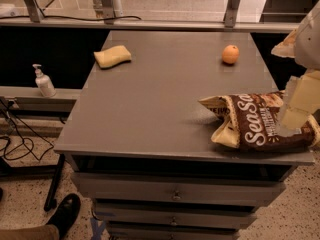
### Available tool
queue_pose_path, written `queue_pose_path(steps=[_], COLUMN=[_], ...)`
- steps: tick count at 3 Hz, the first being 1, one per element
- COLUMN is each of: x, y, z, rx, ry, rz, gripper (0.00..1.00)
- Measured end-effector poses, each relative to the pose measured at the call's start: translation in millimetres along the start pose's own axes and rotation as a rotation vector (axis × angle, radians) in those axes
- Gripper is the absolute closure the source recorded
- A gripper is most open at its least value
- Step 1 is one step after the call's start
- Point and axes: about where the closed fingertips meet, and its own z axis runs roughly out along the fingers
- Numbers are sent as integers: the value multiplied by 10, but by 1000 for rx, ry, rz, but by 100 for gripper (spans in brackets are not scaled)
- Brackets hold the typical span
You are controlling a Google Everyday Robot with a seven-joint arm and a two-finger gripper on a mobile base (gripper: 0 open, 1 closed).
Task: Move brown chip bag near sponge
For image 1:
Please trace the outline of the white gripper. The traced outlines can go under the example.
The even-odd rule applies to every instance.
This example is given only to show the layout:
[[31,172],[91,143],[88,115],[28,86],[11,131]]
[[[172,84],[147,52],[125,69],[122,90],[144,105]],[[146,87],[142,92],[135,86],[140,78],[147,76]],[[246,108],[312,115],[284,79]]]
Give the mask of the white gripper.
[[[296,63],[305,68],[320,69],[320,1],[301,21],[298,30],[292,30],[271,54],[281,58],[295,57]],[[292,76],[284,92],[278,126],[281,130],[301,128],[319,108],[320,71]]]

